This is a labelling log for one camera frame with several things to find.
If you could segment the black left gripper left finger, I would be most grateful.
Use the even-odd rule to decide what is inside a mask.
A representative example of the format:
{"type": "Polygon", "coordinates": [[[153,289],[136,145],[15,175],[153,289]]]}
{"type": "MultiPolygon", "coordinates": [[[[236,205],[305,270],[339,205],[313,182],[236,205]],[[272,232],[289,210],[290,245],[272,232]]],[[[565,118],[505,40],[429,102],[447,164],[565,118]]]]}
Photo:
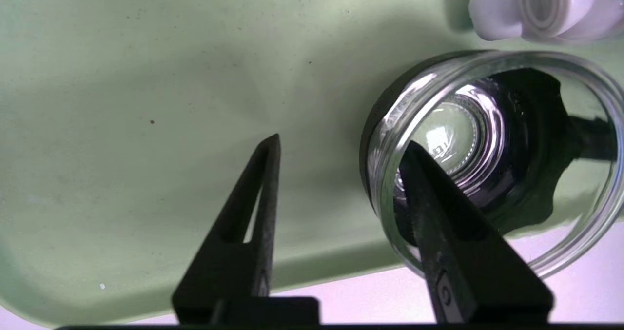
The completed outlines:
{"type": "Polygon", "coordinates": [[[172,296],[182,326],[318,326],[314,297],[271,297],[281,145],[254,150],[172,296]]]}

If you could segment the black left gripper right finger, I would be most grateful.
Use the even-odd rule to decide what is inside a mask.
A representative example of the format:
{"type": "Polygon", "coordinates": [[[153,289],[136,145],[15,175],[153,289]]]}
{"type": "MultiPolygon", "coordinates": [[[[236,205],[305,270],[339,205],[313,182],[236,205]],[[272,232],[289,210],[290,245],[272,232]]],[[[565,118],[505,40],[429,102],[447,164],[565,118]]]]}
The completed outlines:
{"type": "Polygon", "coordinates": [[[399,173],[436,321],[547,325],[552,292],[422,146],[399,173]]]}

